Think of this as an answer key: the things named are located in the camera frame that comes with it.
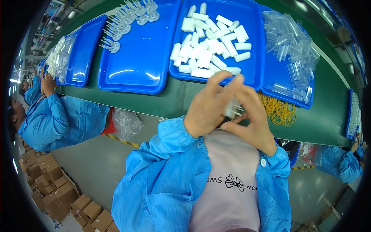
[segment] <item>yellow-black floor tape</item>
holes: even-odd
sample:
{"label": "yellow-black floor tape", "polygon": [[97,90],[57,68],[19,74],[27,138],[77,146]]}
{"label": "yellow-black floor tape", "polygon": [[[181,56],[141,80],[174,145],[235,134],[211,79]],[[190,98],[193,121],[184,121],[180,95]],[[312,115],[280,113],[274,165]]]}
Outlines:
{"label": "yellow-black floor tape", "polygon": [[136,148],[140,148],[140,146],[139,146],[138,144],[131,143],[131,142],[126,142],[126,141],[121,141],[119,138],[117,138],[117,137],[115,137],[115,136],[113,136],[113,135],[106,134],[106,136],[108,136],[108,137],[110,137],[110,138],[112,138],[112,139],[118,140],[118,141],[120,141],[120,142],[122,142],[122,143],[125,143],[125,144],[127,144],[127,145],[130,145],[130,146],[133,146],[133,147],[136,147]]}

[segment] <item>blue anti-static coat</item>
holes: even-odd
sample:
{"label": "blue anti-static coat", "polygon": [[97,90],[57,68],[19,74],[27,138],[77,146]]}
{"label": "blue anti-static coat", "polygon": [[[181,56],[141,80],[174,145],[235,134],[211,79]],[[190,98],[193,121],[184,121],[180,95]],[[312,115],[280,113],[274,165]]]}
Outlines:
{"label": "blue anti-static coat", "polygon": [[56,94],[35,101],[18,134],[37,151],[84,142],[102,133],[109,107]]}
{"label": "blue anti-static coat", "polygon": [[[193,138],[183,120],[161,122],[158,134],[126,159],[126,175],[115,189],[111,210],[121,232],[188,231],[211,164],[203,138]],[[283,148],[271,157],[262,154],[255,174],[261,232],[290,231],[289,174]]]}
{"label": "blue anti-static coat", "polygon": [[352,150],[346,152],[335,146],[320,145],[314,161],[316,169],[339,178],[343,183],[355,181],[363,172]]}

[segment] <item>hand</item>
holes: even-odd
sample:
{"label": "hand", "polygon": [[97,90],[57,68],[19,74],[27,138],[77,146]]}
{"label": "hand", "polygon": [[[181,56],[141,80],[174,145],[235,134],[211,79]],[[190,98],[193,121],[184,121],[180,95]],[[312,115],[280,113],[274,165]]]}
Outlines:
{"label": "hand", "polygon": [[45,77],[41,80],[41,88],[47,97],[49,97],[52,94],[55,94],[54,86],[55,81],[53,80],[52,76],[46,73]]}
{"label": "hand", "polygon": [[[236,93],[236,98],[245,108],[245,112],[232,122],[223,123],[220,129],[237,135],[267,156],[274,155],[277,151],[276,142],[269,130],[265,109],[259,96],[253,88],[244,85]],[[250,119],[250,124],[247,127],[237,124],[247,118]]]}
{"label": "hand", "polygon": [[192,137],[206,135],[223,122],[225,107],[243,86],[244,78],[241,74],[224,88],[219,85],[222,80],[231,76],[232,73],[228,71],[216,73],[207,80],[206,87],[193,98],[184,118],[184,126]]}

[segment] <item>black hair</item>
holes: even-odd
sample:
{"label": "black hair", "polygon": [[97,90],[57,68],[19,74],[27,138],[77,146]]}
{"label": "black hair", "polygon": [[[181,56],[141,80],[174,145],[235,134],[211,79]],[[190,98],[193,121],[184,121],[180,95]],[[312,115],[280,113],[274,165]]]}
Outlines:
{"label": "black hair", "polygon": [[14,109],[13,109],[12,103],[13,103],[13,98],[9,97],[8,102],[7,102],[6,117],[7,117],[7,122],[8,122],[9,138],[11,142],[14,142],[16,140],[17,130],[13,125]]}

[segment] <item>white plastic parts pile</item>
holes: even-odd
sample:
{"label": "white plastic parts pile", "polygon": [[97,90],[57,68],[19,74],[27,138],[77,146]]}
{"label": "white plastic parts pile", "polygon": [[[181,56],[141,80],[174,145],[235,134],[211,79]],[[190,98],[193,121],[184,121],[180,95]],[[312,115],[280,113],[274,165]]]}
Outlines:
{"label": "white plastic parts pile", "polygon": [[[190,73],[191,76],[209,78],[220,70],[237,75],[241,72],[239,67],[227,67],[215,54],[222,55],[224,59],[233,57],[236,62],[249,59],[250,52],[237,52],[251,50],[251,44],[246,43],[249,36],[238,20],[232,22],[218,15],[214,23],[206,14],[206,8],[206,3],[202,3],[199,13],[196,13],[196,6],[191,6],[181,29],[193,34],[188,34],[181,44],[174,44],[170,60],[174,61],[174,66],[179,67],[179,72]],[[199,39],[205,36],[207,38],[199,43]],[[238,43],[233,45],[231,41],[235,39]]]}
{"label": "white plastic parts pile", "polygon": [[144,25],[147,22],[154,22],[160,18],[160,14],[157,12],[158,5],[153,0],[143,0],[145,6],[134,0],[133,3],[125,1],[126,6],[121,4],[120,7],[116,7],[116,14],[109,17],[112,22],[107,21],[107,30],[103,29],[103,32],[108,36],[112,37],[112,40],[103,38],[101,40],[104,44],[99,45],[105,49],[108,49],[111,53],[116,53],[120,50],[120,43],[116,42],[121,37],[131,30],[131,24],[137,20],[138,25]]}

